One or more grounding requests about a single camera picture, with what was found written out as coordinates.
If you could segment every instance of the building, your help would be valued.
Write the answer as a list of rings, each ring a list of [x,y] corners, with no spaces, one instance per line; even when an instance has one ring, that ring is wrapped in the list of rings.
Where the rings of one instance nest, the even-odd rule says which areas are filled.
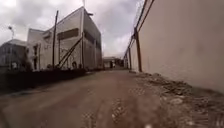
[[[53,31],[54,27],[46,31],[29,29],[28,43],[31,49],[29,58],[35,71],[46,70],[53,65]],[[76,47],[68,59],[61,62],[74,45]],[[61,62],[62,69],[102,67],[101,33],[84,7],[57,23],[54,53],[54,64],[58,65]]]
[[[28,49],[26,42],[10,40],[0,47],[0,72],[9,70],[25,71],[28,68]]]
[[[116,57],[104,57],[103,58],[104,69],[111,69],[116,67],[123,67],[123,60]]]
[[[146,0],[124,59],[134,71],[224,92],[222,0]]]

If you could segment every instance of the dirt ground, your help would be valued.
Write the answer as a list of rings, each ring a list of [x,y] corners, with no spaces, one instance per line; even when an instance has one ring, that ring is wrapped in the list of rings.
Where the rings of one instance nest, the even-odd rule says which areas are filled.
[[[0,101],[0,128],[224,128],[222,94],[159,74],[98,72]]]

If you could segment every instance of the dirt road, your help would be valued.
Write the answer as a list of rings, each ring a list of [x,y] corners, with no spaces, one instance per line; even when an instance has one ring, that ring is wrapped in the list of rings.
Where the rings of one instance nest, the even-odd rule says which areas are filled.
[[[204,116],[194,116],[191,106],[183,103],[185,96],[165,96],[165,89],[139,80],[127,71],[107,71],[4,96],[0,124],[9,128],[221,128],[223,125],[222,120],[217,124],[216,120],[206,122]]]

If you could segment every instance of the white building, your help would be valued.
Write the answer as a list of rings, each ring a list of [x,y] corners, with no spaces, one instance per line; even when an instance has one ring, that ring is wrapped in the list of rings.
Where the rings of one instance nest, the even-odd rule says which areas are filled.
[[[83,43],[81,41],[76,46],[63,68],[72,69],[80,65],[88,69],[102,67],[101,33],[83,7],[59,21],[56,26],[55,65],[59,64],[69,49],[81,39],[83,31]],[[36,71],[46,70],[52,66],[53,31],[54,27],[47,31],[29,29],[28,43],[32,51],[29,57]]]
[[[129,68],[224,92],[223,0],[153,1],[137,25],[140,58],[135,39],[126,52]]]

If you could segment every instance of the sky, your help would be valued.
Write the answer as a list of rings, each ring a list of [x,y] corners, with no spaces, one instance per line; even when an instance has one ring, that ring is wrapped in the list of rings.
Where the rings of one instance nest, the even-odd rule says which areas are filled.
[[[136,15],[143,0],[86,0],[86,9],[102,34],[104,56],[121,57],[127,48]],[[83,0],[0,0],[0,44],[14,38],[27,40],[28,29],[47,30],[59,20],[83,6]]]

